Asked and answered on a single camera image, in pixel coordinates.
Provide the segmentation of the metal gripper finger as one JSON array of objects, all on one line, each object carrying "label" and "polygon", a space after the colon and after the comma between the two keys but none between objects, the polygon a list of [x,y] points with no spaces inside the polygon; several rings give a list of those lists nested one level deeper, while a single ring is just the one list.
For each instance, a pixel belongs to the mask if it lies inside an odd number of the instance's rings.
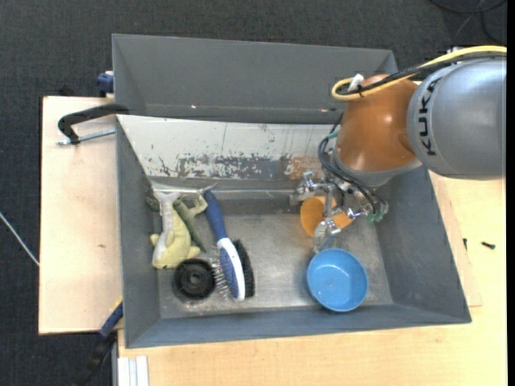
[{"label": "metal gripper finger", "polygon": [[323,220],[316,227],[312,238],[313,253],[319,253],[328,248],[336,247],[341,228],[336,226],[334,220]]},{"label": "metal gripper finger", "polygon": [[315,196],[316,192],[324,188],[323,180],[316,180],[312,171],[306,171],[302,174],[295,189],[289,196],[289,204],[291,207],[297,206]]}]

